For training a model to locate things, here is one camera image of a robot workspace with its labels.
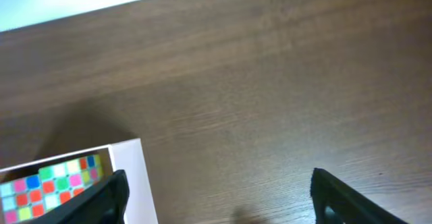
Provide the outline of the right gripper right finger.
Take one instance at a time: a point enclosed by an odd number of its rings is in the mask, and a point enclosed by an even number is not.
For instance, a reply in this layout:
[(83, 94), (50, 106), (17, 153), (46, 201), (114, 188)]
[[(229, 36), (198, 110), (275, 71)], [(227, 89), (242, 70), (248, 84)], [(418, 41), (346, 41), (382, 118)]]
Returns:
[(313, 170), (310, 194), (316, 224), (406, 224), (325, 169)]

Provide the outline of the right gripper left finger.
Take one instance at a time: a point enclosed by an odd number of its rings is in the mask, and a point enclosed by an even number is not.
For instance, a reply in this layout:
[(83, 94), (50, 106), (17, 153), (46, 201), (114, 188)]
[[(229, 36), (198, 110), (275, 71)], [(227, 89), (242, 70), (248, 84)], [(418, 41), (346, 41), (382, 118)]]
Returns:
[(123, 169), (30, 224), (124, 224), (130, 189)]

